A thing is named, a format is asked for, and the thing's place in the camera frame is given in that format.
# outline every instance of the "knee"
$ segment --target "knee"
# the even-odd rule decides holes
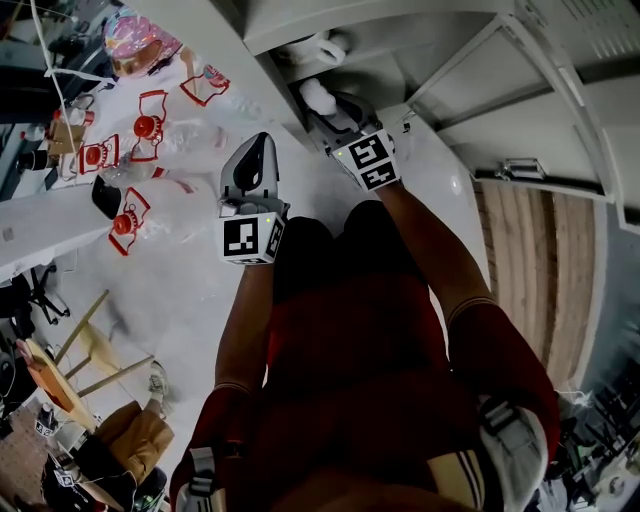
[[[287,227],[284,230],[283,237],[329,237],[331,232],[329,229],[319,220],[310,219],[308,217],[294,217],[287,221]]]
[[[391,220],[391,217],[381,201],[363,201],[351,210],[344,224],[344,229],[346,230],[350,226],[361,228],[363,225],[371,224],[372,221],[380,222],[386,220]]]

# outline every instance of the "shoe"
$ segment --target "shoe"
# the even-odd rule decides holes
[[[151,363],[151,375],[149,376],[149,391],[152,394],[161,394],[163,397],[169,392],[167,372],[158,361]]]

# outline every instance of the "white cabinet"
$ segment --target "white cabinet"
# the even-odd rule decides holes
[[[628,0],[127,3],[310,151],[297,88],[317,76],[376,108],[415,111],[478,179],[615,200],[621,225],[640,233],[639,100],[634,84],[616,82],[638,73],[628,64],[640,57],[640,13]],[[322,31],[349,41],[340,65],[273,59],[274,49]]]

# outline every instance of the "wooden wall panel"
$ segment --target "wooden wall panel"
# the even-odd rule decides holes
[[[595,226],[593,201],[554,194],[558,232],[556,322],[547,371],[555,385],[576,371],[591,307]]]
[[[576,370],[591,304],[593,202],[474,184],[491,290],[555,385]]]

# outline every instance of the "floor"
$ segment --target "floor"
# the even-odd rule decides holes
[[[417,118],[402,134],[397,109],[381,113],[395,138],[404,182],[463,240],[488,281],[482,231],[470,180],[457,159]],[[337,234],[349,211],[367,196],[324,154],[309,154],[289,138],[271,130],[280,164],[280,197],[292,204],[290,216],[323,221]],[[217,182],[219,175],[210,176]],[[188,443],[204,400],[210,393],[222,329],[241,269],[221,263],[210,223],[197,236],[151,250],[144,246],[121,257],[103,237],[58,259],[51,284],[72,312],[58,326],[45,325],[38,312],[36,337],[53,347],[64,343],[79,319],[104,289],[110,290],[93,323],[110,337],[123,365],[153,354],[165,367],[171,384],[172,412],[167,421],[175,440],[160,461],[169,475]],[[63,370],[84,358],[72,347]],[[107,417],[128,401],[149,398],[148,367],[87,397],[90,410]],[[103,378],[90,366],[72,380],[77,389]]]

